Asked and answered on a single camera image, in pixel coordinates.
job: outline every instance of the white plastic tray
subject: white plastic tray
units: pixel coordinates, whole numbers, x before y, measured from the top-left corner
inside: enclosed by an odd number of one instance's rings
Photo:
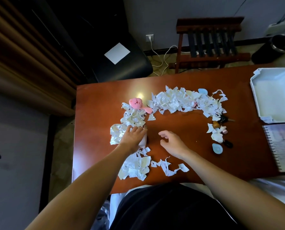
[[[258,115],[265,123],[285,123],[285,68],[258,68],[250,78]]]

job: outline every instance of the wooden table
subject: wooden table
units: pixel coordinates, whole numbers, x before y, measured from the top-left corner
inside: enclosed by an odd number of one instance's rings
[[[80,85],[77,88],[76,99],[72,180],[116,147],[110,145],[110,127],[120,123],[123,117],[124,109],[121,108],[121,103],[128,102],[134,97],[140,97],[146,103],[146,100],[151,99],[151,92],[158,94],[165,91],[165,85],[195,91],[205,88],[209,94],[222,89],[228,97],[222,104],[227,111],[226,115],[236,120],[224,124],[229,132],[224,135],[224,139],[232,142],[234,147],[229,149],[223,146],[224,151],[221,155],[212,151],[212,143],[215,141],[211,139],[210,133],[206,133],[207,123],[212,123],[212,119],[206,118],[202,111],[177,111],[170,114],[167,110],[164,115],[156,112],[155,121],[147,121],[148,117],[146,118],[147,146],[151,149],[148,155],[153,161],[164,160],[170,156],[160,146],[161,138],[158,135],[159,131],[170,130],[178,134],[190,149],[241,179],[279,175],[262,128],[265,123],[258,117],[249,85],[253,71],[259,67],[261,66],[250,65]],[[172,156],[167,161],[172,163],[169,166],[170,170],[178,168],[178,164],[183,163]],[[120,180],[117,177],[112,193],[126,192],[144,184],[155,185],[164,182],[202,183],[192,169],[187,173],[178,171],[174,176],[166,177],[161,167],[150,166],[150,172],[144,181],[137,178]]]

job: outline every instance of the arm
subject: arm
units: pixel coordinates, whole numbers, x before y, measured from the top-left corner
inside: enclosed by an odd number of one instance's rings
[[[138,150],[147,132],[128,126],[120,144],[58,194],[26,230],[89,230],[108,197],[125,159]]]
[[[259,188],[218,168],[191,151],[171,131],[159,135],[169,139],[161,145],[173,156],[184,160],[240,222],[249,229],[285,229],[285,204]]]

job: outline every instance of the pile of shredded paper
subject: pile of shredded paper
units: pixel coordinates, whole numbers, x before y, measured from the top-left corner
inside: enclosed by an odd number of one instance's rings
[[[147,101],[147,105],[153,109],[153,113],[149,115],[148,120],[155,120],[153,114],[157,111],[163,114],[165,110],[169,110],[170,113],[174,113],[177,110],[182,112],[202,110],[203,114],[207,118],[212,117],[213,121],[220,120],[220,115],[222,113],[226,113],[226,110],[221,106],[221,102],[228,100],[226,95],[221,89],[213,92],[211,96],[208,96],[208,92],[205,89],[198,89],[198,91],[199,92],[189,91],[185,90],[185,88],[178,89],[178,87],[170,89],[166,86],[165,92],[160,92],[158,95],[152,94],[152,100]],[[214,99],[213,95],[218,91],[221,92],[221,98]],[[144,121],[146,111],[143,109],[133,109],[127,103],[122,103],[122,108],[126,111],[124,112],[123,118],[120,120],[121,124],[114,124],[110,129],[111,144],[118,144],[120,142],[127,126],[131,125],[133,127],[142,127],[146,123]],[[212,132],[212,139],[222,143],[223,138],[221,132],[225,130],[225,127],[214,129],[210,123],[208,123],[208,126],[209,130],[207,133]],[[129,176],[130,178],[137,177],[143,181],[146,178],[146,174],[149,172],[150,164],[151,167],[160,166],[166,176],[172,176],[176,174],[178,170],[182,170],[183,172],[189,171],[184,164],[179,164],[179,168],[174,171],[169,170],[168,166],[170,163],[167,162],[167,158],[165,161],[151,161],[151,157],[147,155],[150,149],[145,147],[145,144],[146,143],[142,143],[142,145],[140,144],[141,148],[125,160],[118,174],[120,179],[125,179]]]

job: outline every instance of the blue teardrop-shaped object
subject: blue teardrop-shaped object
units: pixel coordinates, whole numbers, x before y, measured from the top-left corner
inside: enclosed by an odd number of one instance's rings
[[[213,148],[214,153],[222,154],[223,148],[220,144],[214,143],[212,144],[212,148]]]
[[[208,95],[208,91],[206,89],[204,89],[204,88],[199,88],[198,89],[198,93]]]

